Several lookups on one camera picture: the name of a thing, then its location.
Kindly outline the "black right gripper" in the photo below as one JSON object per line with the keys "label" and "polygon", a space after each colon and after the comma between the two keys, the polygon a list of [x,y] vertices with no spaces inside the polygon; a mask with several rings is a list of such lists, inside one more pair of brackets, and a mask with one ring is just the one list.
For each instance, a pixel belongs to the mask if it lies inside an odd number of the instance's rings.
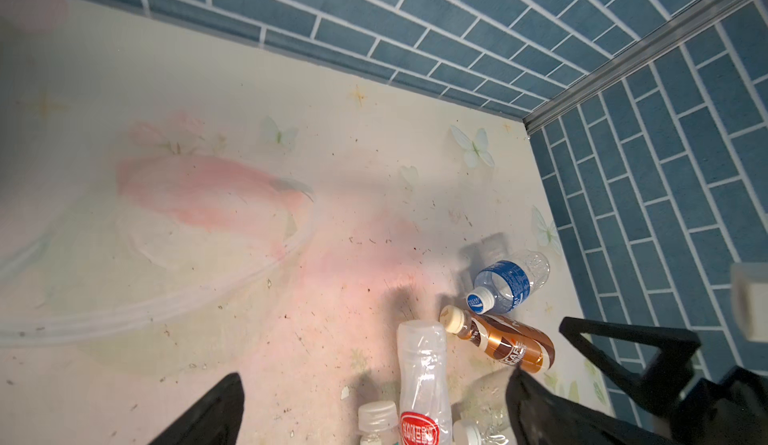
{"label": "black right gripper", "polygon": [[573,317],[559,332],[640,408],[670,411],[653,419],[655,433],[678,444],[767,442],[765,376],[734,367],[717,383],[700,379],[678,401],[701,347],[694,332]]}

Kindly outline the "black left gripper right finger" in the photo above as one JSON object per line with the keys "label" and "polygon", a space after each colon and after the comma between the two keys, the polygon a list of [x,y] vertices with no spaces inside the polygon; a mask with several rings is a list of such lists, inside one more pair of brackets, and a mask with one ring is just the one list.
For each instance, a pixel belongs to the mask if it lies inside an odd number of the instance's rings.
{"label": "black left gripper right finger", "polygon": [[510,425],[519,444],[671,444],[661,435],[552,394],[520,368],[505,392]]}

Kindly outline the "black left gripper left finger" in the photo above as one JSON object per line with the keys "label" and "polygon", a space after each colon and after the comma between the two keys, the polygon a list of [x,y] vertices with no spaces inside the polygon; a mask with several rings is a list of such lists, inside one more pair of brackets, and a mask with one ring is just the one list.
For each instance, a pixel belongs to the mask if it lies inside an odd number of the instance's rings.
{"label": "black left gripper left finger", "polygon": [[236,372],[230,373],[150,444],[235,444],[242,424],[244,402],[241,377]]}

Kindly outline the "white bottle red cap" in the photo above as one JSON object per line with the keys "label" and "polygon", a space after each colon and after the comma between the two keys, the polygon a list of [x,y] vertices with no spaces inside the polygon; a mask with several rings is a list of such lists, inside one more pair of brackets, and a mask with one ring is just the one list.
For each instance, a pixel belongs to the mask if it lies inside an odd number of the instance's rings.
{"label": "white bottle red cap", "polygon": [[397,329],[397,353],[401,442],[450,444],[453,420],[443,326],[423,320],[401,323]]}

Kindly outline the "clear bottle blue label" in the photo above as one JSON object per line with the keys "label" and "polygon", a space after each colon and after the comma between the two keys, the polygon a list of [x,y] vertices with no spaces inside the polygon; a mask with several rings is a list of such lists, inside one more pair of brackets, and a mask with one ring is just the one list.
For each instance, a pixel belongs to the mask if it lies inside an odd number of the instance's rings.
{"label": "clear bottle blue label", "polygon": [[476,275],[467,306],[479,315],[506,315],[539,290],[549,274],[549,260],[541,252],[526,251],[496,261]]}

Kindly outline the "clear bottle green white cap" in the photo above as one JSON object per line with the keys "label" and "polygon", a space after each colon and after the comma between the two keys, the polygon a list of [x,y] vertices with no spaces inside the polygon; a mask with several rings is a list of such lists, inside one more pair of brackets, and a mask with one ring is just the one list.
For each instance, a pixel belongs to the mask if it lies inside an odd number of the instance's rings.
{"label": "clear bottle green white cap", "polygon": [[376,401],[358,408],[360,445],[398,445],[399,415],[393,401]]}

